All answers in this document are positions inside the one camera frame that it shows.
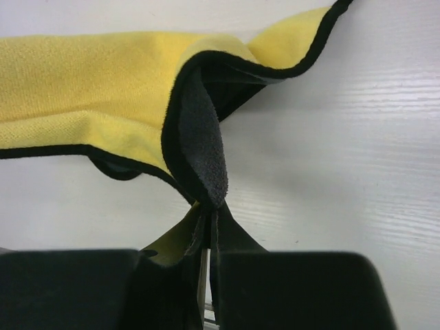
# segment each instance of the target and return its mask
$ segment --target gray felt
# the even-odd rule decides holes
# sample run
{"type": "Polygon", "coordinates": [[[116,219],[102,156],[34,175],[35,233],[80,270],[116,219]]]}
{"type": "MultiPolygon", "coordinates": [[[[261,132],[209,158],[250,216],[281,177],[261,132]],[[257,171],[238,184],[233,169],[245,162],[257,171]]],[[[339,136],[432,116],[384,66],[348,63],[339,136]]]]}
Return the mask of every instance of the gray felt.
{"type": "Polygon", "coordinates": [[[195,70],[182,91],[179,119],[181,150],[208,191],[214,206],[223,203],[228,191],[225,155],[214,105],[195,70]]]}

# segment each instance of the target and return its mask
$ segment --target cloth fold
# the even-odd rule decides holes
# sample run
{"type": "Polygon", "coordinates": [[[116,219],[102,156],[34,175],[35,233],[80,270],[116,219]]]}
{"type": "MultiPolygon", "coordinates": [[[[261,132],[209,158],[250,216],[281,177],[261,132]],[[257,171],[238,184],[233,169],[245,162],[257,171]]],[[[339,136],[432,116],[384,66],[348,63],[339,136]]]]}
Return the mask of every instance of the cloth fold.
{"type": "Polygon", "coordinates": [[[181,32],[0,38],[0,158],[87,155],[110,176],[148,173],[219,207],[219,121],[307,71],[351,2],[289,17],[247,45],[181,32]]]}

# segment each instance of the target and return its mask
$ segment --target yellow microfiber cloth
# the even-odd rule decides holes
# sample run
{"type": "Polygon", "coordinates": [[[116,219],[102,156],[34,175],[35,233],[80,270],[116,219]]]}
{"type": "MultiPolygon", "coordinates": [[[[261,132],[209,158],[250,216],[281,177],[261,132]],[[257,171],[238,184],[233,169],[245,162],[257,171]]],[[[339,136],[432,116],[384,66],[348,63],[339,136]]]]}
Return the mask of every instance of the yellow microfiber cloth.
{"type": "Polygon", "coordinates": [[[110,176],[149,173],[220,206],[219,121],[307,71],[351,2],[289,17],[247,45],[180,32],[0,38],[0,158],[87,155],[110,176]]]}

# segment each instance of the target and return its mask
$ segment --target white background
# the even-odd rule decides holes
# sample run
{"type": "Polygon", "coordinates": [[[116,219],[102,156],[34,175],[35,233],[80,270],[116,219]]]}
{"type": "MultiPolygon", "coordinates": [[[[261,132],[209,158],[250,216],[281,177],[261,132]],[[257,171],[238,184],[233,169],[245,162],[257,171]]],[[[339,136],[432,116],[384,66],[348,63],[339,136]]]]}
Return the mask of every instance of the white background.
{"type": "MultiPolygon", "coordinates": [[[[0,36],[185,30],[246,40],[329,4],[0,0],[0,36]]],[[[439,13],[439,0],[355,0],[305,75],[221,124],[239,223],[271,250],[368,256],[401,329],[440,327],[439,13]]],[[[4,160],[0,182],[0,246],[10,249],[142,248],[188,210],[158,179],[112,181],[85,157],[4,160]]]]}

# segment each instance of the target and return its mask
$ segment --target black trim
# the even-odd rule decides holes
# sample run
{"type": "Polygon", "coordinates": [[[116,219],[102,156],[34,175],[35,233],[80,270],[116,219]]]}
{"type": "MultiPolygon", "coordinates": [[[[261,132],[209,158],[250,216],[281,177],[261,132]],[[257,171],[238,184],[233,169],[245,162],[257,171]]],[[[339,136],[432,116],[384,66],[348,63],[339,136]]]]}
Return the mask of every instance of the black trim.
{"type": "Polygon", "coordinates": [[[99,171],[104,173],[107,177],[118,181],[129,181],[142,174],[141,172],[137,172],[136,170],[126,170],[124,172],[120,172],[117,170],[113,170],[112,168],[110,168],[109,163],[104,162],[100,159],[91,157],[89,157],[89,159],[99,171]]]}
{"type": "MultiPolygon", "coordinates": [[[[164,160],[172,176],[179,184],[185,188],[189,195],[204,204],[212,204],[208,192],[190,164],[187,162],[179,140],[179,120],[180,120],[180,100],[182,99],[182,89],[187,77],[197,67],[209,67],[213,64],[224,63],[241,72],[249,73],[270,79],[287,79],[299,76],[306,72],[318,59],[324,49],[330,32],[333,29],[339,16],[347,11],[348,6],[353,0],[337,0],[333,6],[323,16],[309,50],[305,57],[294,67],[287,69],[272,69],[238,56],[225,52],[204,51],[195,54],[190,58],[178,73],[175,84],[171,91],[170,102],[166,112],[164,127],[162,129],[162,152],[164,160]]],[[[253,95],[264,88],[264,85],[250,85],[245,88],[237,97],[233,98],[224,109],[218,109],[219,119],[225,119],[240,105],[248,101],[253,95]]]]}
{"type": "Polygon", "coordinates": [[[41,157],[41,156],[56,156],[56,155],[84,155],[94,159],[99,159],[104,162],[109,162],[115,165],[131,168],[134,171],[146,173],[154,177],[164,180],[176,189],[184,199],[193,205],[195,200],[186,193],[186,191],[165,171],[162,169],[133,159],[121,157],[108,153],[94,146],[88,144],[66,144],[60,146],[32,146],[30,148],[15,148],[15,149],[1,149],[0,159],[8,158],[23,158],[23,157],[41,157]]]}

